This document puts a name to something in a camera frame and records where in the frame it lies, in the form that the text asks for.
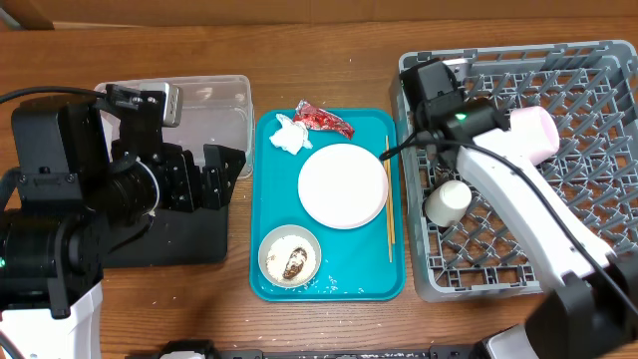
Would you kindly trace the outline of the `wooden chopstick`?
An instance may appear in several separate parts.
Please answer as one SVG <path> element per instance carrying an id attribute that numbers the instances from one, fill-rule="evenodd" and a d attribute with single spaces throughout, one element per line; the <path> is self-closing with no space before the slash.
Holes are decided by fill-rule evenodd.
<path id="1" fill-rule="evenodd" d="M 387 232 L 388 232 L 388 255 L 389 262 L 393 263 L 393 246 L 394 246 L 394 219 L 393 219 L 393 209 L 392 209 L 392 176 L 391 176 L 391 168 L 390 168 L 390 160 L 383 161 L 384 169 L 386 172 L 388 192 L 386 199 L 386 215 L 387 215 Z"/>
<path id="2" fill-rule="evenodd" d="M 395 239 L 394 210 L 393 210 L 392 172 L 391 172 L 391 162 L 389 159 L 384 160 L 384 167 L 385 167 L 387 181 L 388 181 L 388 197 L 386 201 L 388 242 L 389 242 L 389 248 L 393 249 L 396 239 Z"/>

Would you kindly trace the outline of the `white cup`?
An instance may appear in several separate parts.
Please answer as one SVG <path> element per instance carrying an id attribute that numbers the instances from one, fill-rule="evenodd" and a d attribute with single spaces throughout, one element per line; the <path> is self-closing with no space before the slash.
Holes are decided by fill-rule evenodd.
<path id="1" fill-rule="evenodd" d="M 435 225 L 450 227 L 466 214 L 473 199 L 470 187 L 460 180 L 448 180 L 425 201 L 425 215 Z"/>

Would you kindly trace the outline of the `pink bowl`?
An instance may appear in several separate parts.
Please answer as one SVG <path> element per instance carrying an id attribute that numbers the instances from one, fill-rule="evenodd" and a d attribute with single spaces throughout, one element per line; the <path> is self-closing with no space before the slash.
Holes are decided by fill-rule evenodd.
<path id="1" fill-rule="evenodd" d="M 537 166 L 554 156 L 560 137 L 551 114 L 540 106 L 516 109 L 510 113 L 510 132 L 524 156 Z"/>

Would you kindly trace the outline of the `grey bowl with rice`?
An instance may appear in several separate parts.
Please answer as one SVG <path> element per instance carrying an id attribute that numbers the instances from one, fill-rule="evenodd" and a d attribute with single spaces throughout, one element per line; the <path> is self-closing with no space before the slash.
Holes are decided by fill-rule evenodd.
<path id="1" fill-rule="evenodd" d="M 258 248 L 258 267 L 274 286 L 292 289 L 305 286 L 322 262 L 318 239 L 308 229 L 286 224 L 271 230 Z"/>

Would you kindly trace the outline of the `white round plate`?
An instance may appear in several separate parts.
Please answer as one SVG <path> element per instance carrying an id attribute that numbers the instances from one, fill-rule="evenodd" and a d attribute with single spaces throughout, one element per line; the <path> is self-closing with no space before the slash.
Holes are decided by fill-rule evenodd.
<path id="1" fill-rule="evenodd" d="M 298 196 L 317 222 L 354 229 L 372 221 L 385 207 L 389 182 L 378 158 L 351 144 L 335 144 L 311 155 L 298 177 Z"/>

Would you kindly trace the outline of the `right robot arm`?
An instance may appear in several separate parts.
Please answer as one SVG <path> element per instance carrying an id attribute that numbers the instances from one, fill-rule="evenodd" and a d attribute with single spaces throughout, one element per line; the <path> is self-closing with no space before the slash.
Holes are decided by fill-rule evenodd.
<path id="1" fill-rule="evenodd" d="M 616 255 L 537 170 L 559 147 L 547 110 L 505 116 L 479 99 L 430 120 L 414 140 L 488 201 L 545 293 L 524 323 L 478 342 L 472 357 L 596 358 L 636 341 L 637 257 Z"/>

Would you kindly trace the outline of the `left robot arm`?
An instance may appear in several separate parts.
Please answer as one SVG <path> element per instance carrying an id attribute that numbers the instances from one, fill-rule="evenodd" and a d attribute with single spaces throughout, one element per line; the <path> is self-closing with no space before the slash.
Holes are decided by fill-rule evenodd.
<path id="1" fill-rule="evenodd" d="M 1 344 L 12 358 L 97 358 L 104 262 L 125 246 L 159 251 L 156 215 L 193 233 L 204 210 L 227 207 L 243 151 L 204 147 L 204 163 L 161 137 L 160 92 L 50 96 L 12 114 L 19 164 L 1 179 Z"/>

